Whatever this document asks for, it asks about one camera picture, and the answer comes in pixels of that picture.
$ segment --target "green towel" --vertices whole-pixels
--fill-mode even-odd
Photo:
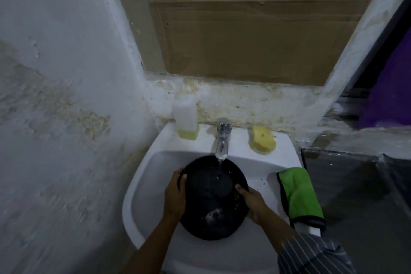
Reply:
[[[293,167],[277,173],[281,203],[293,226],[296,222],[326,229],[323,210],[318,203],[310,176],[304,168]]]

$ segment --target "striped sleeve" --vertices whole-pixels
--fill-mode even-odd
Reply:
[[[341,244],[311,234],[298,234],[282,243],[280,274],[355,274]]]

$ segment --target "person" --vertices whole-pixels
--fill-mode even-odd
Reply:
[[[164,212],[161,221],[141,248],[131,257],[121,274],[158,274],[167,253],[171,237],[185,210],[187,175],[177,180],[181,169],[173,173],[165,190]],[[237,191],[249,207],[249,218],[260,225],[278,254],[281,274],[352,274],[356,273],[342,246],[332,240],[310,234],[299,234],[272,211],[263,197],[253,188]]]

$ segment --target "faucet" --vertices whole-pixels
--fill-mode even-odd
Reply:
[[[217,121],[217,147],[215,148],[215,157],[221,162],[229,154],[230,134],[233,127],[231,122],[222,117]]]

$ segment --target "translucent bottle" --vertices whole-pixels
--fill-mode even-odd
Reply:
[[[187,140],[195,140],[200,130],[197,116],[197,103],[194,95],[185,91],[176,94],[173,104],[174,118],[178,135]]]

